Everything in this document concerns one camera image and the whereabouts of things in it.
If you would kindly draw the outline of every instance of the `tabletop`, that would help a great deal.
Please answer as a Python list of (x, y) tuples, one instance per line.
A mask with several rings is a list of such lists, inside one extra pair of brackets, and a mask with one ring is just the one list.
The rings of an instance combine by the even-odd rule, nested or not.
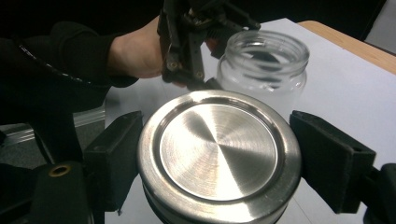
[[(376, 168), (396, 162), (396, 76), (386, 66), (396, 64), (393, 56), (313, 21), (269, 21), (262, 29), (292, 35), (310, 49), (308, 80), (294, 109), (326, 119), (376, 151)], [(213, 77), (218, 61), (208, 56), (204, 45), (201, 50), (206, 78)], [(106, 125), (136, 110), (142, 111), (145, 121), (163, 104), (185, 93), (186, 89), (166, 84), (160, 77), (140, 79), (125, 89), (112, 88), (106, 98)], [(140, 177), (134, 181), (122, 211), (121, 216), (106, 214), (106, 223), (161, 223), (149, 208)], [(364, 212), (362, 204), (358, 214), (334, 214), (302, 179), (278, 224), (358, 224)]]

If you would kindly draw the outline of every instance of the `dark background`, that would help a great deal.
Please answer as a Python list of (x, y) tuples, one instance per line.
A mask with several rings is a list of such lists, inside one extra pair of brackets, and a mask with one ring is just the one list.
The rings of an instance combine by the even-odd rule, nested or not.
[[(386, 0), (232, 0), (257, 21), (319, 21), (364, 40)], [(56, 21), (77, 21), (105, 35), (130, 32), (157, 16), (163, 0), (1, 0), (0, 36), (47, 35)]]

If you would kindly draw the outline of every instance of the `wooden table edge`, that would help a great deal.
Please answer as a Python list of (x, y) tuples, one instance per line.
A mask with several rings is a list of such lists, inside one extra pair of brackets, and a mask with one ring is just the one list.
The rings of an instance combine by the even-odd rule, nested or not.
[(339, 47), (396, 75), (396, 57), (317, 21), (301, 21), (299, 25), (324, 37)]

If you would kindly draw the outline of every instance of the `brushed metal surface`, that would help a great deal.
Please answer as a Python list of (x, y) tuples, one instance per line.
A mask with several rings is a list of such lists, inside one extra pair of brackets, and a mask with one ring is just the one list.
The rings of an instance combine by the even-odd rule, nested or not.
[(269, 106), (235, 92), (195, 91), (148, 120), (138, 166), (170, 223), (273, 223), (299, 183), (301, 155)]

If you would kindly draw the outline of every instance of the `glass jar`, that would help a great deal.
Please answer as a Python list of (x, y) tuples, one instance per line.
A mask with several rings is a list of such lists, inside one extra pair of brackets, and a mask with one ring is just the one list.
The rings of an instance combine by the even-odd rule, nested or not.
[(308, 47), (270, 31), (233, 35), (220, 58), (217, 81), (226, 91), (252, 96), (288, 120), (306, 82)]

